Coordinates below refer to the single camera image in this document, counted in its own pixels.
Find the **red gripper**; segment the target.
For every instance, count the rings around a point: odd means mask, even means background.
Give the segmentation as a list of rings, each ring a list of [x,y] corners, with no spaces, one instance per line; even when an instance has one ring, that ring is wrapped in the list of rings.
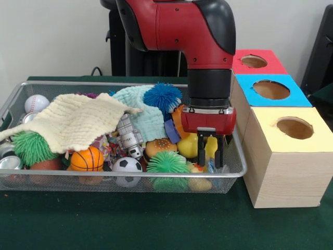
[[[204,149],[204,136],[207,132],[214,132],[217,136],[217,150],[215,151],[215,167],[223,167],[223,136],[231,135],[236,123],[236,109],[206,110],[210,113],[190,112],[189,108],[181,111],[181,122],[184,131],[198,135],[198,165],[205,166],[206,151]]]

